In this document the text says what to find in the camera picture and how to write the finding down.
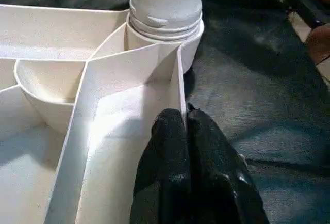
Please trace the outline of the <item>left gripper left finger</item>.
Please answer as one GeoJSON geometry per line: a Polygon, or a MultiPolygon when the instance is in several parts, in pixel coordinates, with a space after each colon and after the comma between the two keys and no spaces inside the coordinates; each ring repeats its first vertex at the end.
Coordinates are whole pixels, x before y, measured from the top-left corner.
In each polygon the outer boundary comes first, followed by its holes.
{"type": "Polygon", "coordinates": [[[191,175],[186,131],[179,110],[156,117],[139,160],[130,223],[190,223],[191,175]]]}

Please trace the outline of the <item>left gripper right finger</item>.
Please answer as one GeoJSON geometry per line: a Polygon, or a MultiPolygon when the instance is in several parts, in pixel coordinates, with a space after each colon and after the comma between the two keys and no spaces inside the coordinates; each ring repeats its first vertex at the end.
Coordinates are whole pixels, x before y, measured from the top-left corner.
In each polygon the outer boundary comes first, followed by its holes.
{"type": "Polygon", "coordinates": [[[244,158],[211,116],[187,112],[192,187],[201,223],[269,223],[244,158]]]}

